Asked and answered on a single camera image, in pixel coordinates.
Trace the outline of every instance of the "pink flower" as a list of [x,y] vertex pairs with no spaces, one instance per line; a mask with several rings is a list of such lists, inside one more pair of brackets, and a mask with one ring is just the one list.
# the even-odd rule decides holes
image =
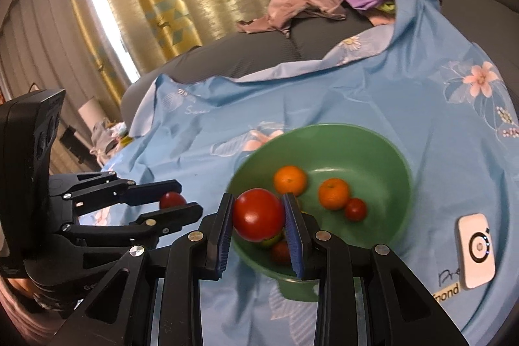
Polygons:
[[94,219],[95,219],[95,226],[107,226],[108,225],[108,216],[110,214],[110,207],[107,207],[105,209],[99,210],[97,213],[95,213]]
[[474,65],[472,67],[472,75],[468,75],[463,78],[463,82],[465,84],[471,84],[470,95],[472,97],[477,97],[479,92],[481,91],[485,97],[492,96],[492,87],[490,87],[490,82],[499,80],[497,74],[493,71],[490,71],[492,65],[490,62],[484,62],[483,67],[479,65]]
[[263,144],[268,143],[271,139],[274,139],[276,137],[279,137],[283,134],[283,131],[277,130],[274,131],[270,136],[263,134],[260,131],[250,131],[250,134],[257,139],[251,139],[250,141],[247,141],[245,143],[245,146],[243,147],[243,151],[254,151],[258,150]]

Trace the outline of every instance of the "green bowl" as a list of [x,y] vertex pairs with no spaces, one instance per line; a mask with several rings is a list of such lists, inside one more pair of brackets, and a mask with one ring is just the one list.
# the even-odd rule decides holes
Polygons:
[[[409,167],[387,139],[359,126],[307,126],[274,138],[250,155],[229,183],[227,192],[238,196],[251,188],[276,192],[272,177],[282,166],[295,165],[308,175],[308,188],[298,197],[302,210],[312,214],[323,230],[350,245],[391,246],[404,229],[411,210],[412,177]],[[344,212],[320,204],[317,191],[329,178],[349,183],[352,197],[368,205],[362,222],[350,222]],[[315,301],[315,281],[301,281],[290,267],[271,262],[269,251],[233,236],[238,255],[255,270],[278,281],[287,299]]]

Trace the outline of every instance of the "tangerine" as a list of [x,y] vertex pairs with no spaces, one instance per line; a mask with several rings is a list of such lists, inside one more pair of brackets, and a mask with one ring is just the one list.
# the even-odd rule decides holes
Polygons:
[[291,192],[296,197],[300,196],[307,184],[305,171],[297,166],[283,166],[274,174],[274,188],[281,195]]
[[343,209],[350,199],[350,186],[339,178],[324,181],[319,187],[319,203],[327,210]]

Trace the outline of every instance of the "white device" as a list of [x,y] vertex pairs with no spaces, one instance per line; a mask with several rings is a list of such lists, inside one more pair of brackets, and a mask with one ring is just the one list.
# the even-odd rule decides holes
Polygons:
[[465,287],[488,283],[496,273],[489,222],[481,213],[463,216],[458,220],[458,231]]

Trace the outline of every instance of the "flower pattern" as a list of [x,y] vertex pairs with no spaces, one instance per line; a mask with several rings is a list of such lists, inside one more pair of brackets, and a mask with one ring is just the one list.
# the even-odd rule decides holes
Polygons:
[[283,134],[284,127],[282,124],[277,122],[261,122],[256,129],[251,129],[245,134],[238,135],[229,141],[214,144],[211,147],[211,155],[231,157],[244,151],[255,151],[270,140]]
[[268,298],[271,319],[288,318],[290,336],[296,346],[312,346],[316,333],[317,303],[285,299],[278,284],[272,286]]
[[470,104],[501,141],[519,138],[514,107],[495,65],[450,62],[431,78],[444,84],[448,103]]
[[110,207],[99,210],[94,216],[96,226],[107,226],[110,223]]
[[362,43],[360,42],[359,36],[352,36],[343,40],[343,46],[346,50],[353,52],[359,50],[362,47]]
[[169,93],[162,98],[163,108],[168,112],[172,112],[173,110],[178,109],[181,105],[183,105],[184,101],[196,103],[196,97],[190,95],[184,89],[178,89],[177,91]]
[[463,78],[464,84],[470,84],[470,95],[477,97],[479,92],[483,93],[485,97],[492,96],[492,87],[490,83],[492,81],[499,80],[497,74],[490,71],[494,67],[490,62],[484,62],[483,67],[474,65],[471,69],[472,75],[468,75]]

